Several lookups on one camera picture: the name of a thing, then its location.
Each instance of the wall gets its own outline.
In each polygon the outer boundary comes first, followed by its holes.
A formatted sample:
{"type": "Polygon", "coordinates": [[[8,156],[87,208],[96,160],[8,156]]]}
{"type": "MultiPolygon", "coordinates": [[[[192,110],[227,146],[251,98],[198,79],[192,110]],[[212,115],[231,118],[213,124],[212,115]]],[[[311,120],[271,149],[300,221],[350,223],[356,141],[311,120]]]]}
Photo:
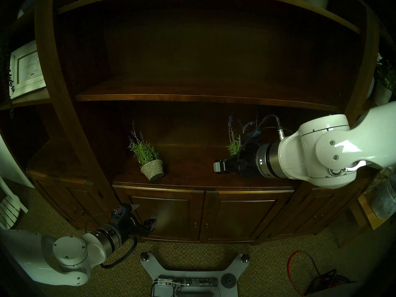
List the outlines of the wall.
{"type": "Polygon", "coordinates": [[[14,158],[10,154],[3,139],[0,137],[0,176],[14,182],[34,188],[32,183],[23,174],[14,158]]]}

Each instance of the red cable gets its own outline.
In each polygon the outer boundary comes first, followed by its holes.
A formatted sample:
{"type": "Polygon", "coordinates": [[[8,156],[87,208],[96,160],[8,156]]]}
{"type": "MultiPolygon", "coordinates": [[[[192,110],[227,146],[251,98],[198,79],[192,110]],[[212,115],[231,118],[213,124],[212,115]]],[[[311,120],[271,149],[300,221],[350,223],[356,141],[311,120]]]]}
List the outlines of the red cable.
{"type": "Polygon", "coordinates": [[[290,276],[290,260],[291,260],[292,257],[294,257],[295,254],[297,254],[297,253],[299,253],[299,252],[302,252],[302,253],[305,253],[306,255],[308,255],[309,258],[311,259],[312,263],[314,264],[314,267],[315,267],[316,272],[318,273],[319,277],[322,277],[322,275],[320,274],[318,268],[316,267],[316,264],[315,264],[314,259],[313,259],[308,253],[306,253],[306,252],[304,252],[304,251],[302,251],[302,250],[297,250],[295,253],[293,253],[293,254],[290,256],[289,261],[288,261],[288,276],[289,276],[290,282],[291,282],[291,284],[293,284],[293,286],[294,286],[294,288],[296,289],[296,291],[298,292],[298,294],[300,294],[301,296],[305,296],[303,293],[301,293],[301,292],[298,290],[297,286],[294,284],[294,282],[293,282],[293,280],[291,279],[291,276],[290,276]]]}

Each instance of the framed certificate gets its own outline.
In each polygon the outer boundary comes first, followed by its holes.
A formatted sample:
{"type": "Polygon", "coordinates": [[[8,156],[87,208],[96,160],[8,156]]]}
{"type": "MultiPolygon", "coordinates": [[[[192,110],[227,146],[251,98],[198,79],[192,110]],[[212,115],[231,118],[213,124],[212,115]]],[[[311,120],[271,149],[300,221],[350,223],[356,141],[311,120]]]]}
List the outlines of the framed certificate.
{"type": "Polygon", "coordinates": [[[9,67],[15,88],[14,93],[9,88],[11,99],[45,87],[35,40],[11,53],[9,67]]]}

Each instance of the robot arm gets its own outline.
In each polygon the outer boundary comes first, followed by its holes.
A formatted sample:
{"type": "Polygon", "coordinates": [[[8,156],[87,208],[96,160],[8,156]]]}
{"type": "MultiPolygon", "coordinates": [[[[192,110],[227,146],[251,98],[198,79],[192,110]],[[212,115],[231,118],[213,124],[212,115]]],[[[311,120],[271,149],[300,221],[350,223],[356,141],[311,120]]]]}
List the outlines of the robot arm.
{"type": "Polygon", "coordinates": [[[299,179],[335,189],[352,182],[364,165],[383,168],[396,162],[395,123],[396,102],[370,109],[352,129],[345,115],[326,116],[275,143],[246,141],[239,162],[231,157],[213,167],[219,174],[299,179]]]}
{"type": "Polygon", "coordinates": [[[142,225],[131,214],[137,207],[119,205],[108,224],[82,237],[64,236],[55,240],[25,230],[0,230],[1,242],[34,281],[80,286],[89,280],[92,267],[99,264],[106,269],[115,266],[135,249],[135,235],[148,236],[154,230],[157,215],[142,225]],[[116,262],[103,265],[129,237],[134,238],[132,248],[116,262]]]}

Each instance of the beige carpet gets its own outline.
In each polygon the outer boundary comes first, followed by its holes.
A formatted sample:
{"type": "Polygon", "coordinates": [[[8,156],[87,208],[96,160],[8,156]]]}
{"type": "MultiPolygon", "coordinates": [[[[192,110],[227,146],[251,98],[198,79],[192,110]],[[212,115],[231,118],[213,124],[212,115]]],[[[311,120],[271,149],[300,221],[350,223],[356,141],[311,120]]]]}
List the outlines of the beige carpet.
{"type": "MultiPolygon", "coordinates": [[[[83,232],[71,227],[35,191],[6,181],[18,194],[29,212],[21,212],[18,229],[32,230],[55,238],[65,235],[82,235],[83,232]]],[[[310,253],[324,273],[337,268],[338,273],[352,280],[364,281],[370,271],[380,261],[396,236],[396,226],[386,222],[375,231],[367,232],[344,250],[338,243],[352,236],[358,226],[349,212],[341,215],[320,234],[302,236],[263,243],[248,244],[192,244],[146,242],[138,244],[136,250],[122,263],[110,270],[100,266],[93,269],[87,284],[80,287],[50,286],[39,284],[48,296],[149,296],[151,278],[139,262],[141,252],[153,253],[167,269],[222,270],[238,253],[250,255],[250,265],[239,278],[240,297],[258,296],[299,296],[290,284],[286,264],[296,250],[310,253]]],[[[106,263],[113,262],[131,247],[131,240],[113,254],[106,263]]],[[[305,291],[315,277],[308,257],[298,254],[291,263],[291,275],[300,290],[305,291]]]]}

